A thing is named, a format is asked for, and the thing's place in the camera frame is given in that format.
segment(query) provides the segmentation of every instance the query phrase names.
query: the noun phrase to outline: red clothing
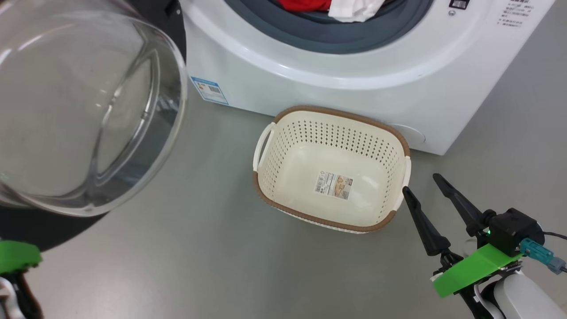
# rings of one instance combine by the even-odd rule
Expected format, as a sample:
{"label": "red clothing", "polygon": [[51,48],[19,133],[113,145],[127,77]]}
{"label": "red clothing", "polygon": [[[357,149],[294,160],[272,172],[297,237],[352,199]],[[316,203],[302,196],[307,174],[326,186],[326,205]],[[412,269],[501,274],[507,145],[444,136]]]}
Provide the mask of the red clothing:
{"label": "red clothing", "polygon": [[331,0],[278,0],[287,11],[328,11]]}

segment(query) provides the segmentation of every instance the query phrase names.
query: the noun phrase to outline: washing machine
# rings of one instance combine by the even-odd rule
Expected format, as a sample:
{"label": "washing machine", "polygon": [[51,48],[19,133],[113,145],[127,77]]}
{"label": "washing machine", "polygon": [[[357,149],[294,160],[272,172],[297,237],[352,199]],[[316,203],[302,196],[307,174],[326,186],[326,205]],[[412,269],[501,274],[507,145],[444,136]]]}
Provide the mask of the washing machine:
{"label": "washing machine", "polygon": [[181,0],[188,73],[206,100],[276,115],[348,111],[443,155],[554,0],[390,0],[363,23],[276,0]]}

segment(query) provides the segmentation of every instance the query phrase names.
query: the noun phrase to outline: laundry basket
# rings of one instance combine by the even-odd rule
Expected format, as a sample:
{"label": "laundry basket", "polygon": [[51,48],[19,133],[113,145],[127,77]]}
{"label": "laundry basket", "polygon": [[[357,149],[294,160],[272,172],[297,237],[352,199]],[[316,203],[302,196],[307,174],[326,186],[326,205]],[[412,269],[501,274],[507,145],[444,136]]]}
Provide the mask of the laundry basket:
{"label": "laundry basket", "polygon": [[395,129],[346,112],[292,107],[263,131],[254,184],[271,206],[351,233],[392,220],[411,172],[409,146]]}

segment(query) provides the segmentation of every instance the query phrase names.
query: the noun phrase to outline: floor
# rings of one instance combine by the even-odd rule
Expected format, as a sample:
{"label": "floor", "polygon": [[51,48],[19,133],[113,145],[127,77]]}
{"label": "floor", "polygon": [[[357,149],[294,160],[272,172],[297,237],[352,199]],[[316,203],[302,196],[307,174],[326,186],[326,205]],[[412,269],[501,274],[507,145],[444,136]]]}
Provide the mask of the floor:
{"label": "floor", "polygon": [[[443,156],[413,152],[410,187],[460,253],[468,239],[432,173],[481,210],[517,208],[567,233],[567,2],[557,1]],[[252,153],[271,118],[202,101],[170,159],[133,200],[44,254],[27,278],[46,318],[465,318],[440,299],[405,207],[353,235],[291,218],[252,186]],[[547,246],[567,258],[567,242]],[[567,310],[567,276],[525,273]]]}

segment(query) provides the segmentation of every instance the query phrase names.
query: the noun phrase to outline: product label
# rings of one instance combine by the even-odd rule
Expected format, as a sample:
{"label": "product label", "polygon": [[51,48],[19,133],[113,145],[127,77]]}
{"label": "product label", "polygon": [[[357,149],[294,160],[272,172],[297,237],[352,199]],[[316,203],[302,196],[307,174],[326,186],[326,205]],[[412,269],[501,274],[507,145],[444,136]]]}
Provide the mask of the product label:
{"label": "product label", "polygon": [[315,192],[341,199],[349,199],[353,179],[344,175],[320,171],[315,185]]}
{"label": "product label", "polygon": [[191,77],[191,79],[193,80],[193,84],[195,84],[195,87],[201,94],[203,100],[229,105],[228,101],[225,98],[225,95],[222,94],[221,87],[218,86],[218,83],[205,79],[199,79],[196,77]]}
{"label": "product label", "polygon": [[534,10],[532,0],[509,0],[500,12],[497,25],[521,28]]}

